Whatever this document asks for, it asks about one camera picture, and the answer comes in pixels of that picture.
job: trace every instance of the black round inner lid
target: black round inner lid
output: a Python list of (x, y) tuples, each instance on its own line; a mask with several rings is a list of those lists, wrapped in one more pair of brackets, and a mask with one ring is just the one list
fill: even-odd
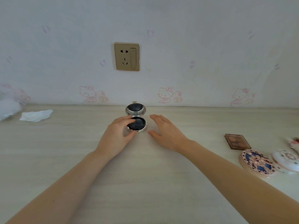
[(128, 124), (128, 127), (131, 130), (139, 131), (145, 127), (145, 120), (141, 117), (133, 117), (132, 119), (135, 119), (135, 122)]
[(140, 103), (133, 103), (128, 106), (128, 109), (132, 112), (138, 112), (143, 108), (143, 105)]

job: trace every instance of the power outlet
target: power outlet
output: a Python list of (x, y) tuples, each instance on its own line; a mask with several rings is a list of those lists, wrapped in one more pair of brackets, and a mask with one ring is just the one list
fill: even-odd
[(114, 43), (116, 69), (139, 71), (139, 44)]

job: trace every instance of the hand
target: hand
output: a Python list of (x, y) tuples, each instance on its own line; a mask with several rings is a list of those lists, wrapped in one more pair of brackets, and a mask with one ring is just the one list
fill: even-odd
[(157, 134), (155, 131), (148, 131), (148, 133), (159, 143), (159, 145), (180, 152), (182, 145), (188, 141), (188, 138), (164, 116), (150, 115), (150, 117), (158, 125), (161, 135)]
[(135, 122), (132, 116), (124, 116), (115, 119), (106, 129), (99, 141), (95, 152), (107, 155), (109, 159), (119, 154), (126, 144), (133, 139), (136, 131), (132, 131), (127, 136), (123, 135), (123, 129), (129, 124)]

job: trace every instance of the wall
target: wall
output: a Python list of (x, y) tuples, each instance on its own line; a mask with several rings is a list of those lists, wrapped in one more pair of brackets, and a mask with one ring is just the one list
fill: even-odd
[[(298, 9), (299, 0), (0, 0), (0, 91), (43, 104), (299, 107)], [(114, 42), (140, 44), (139, 72), (116, 70)]]

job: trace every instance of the light wood surface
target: light wood surface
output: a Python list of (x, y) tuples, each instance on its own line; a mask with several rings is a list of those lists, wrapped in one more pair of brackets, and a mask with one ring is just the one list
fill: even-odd
[[(7, 221), (97, 146), (122, 106), (28, 105), (52, 109), (40, 122), (0, 122), (0, 223)], [(253, 150), (270, 154), (299, 135), (297, 109), (147, 107), (170, 119), (189, 139), (237, 164), (226, 133), (242, 134)], [(276, 173), (265, 180), (299, 201), (299, 175)], [(217, 189), (180, 154), (139, 132), (99, 174), (72, 223), (246, 223)]]

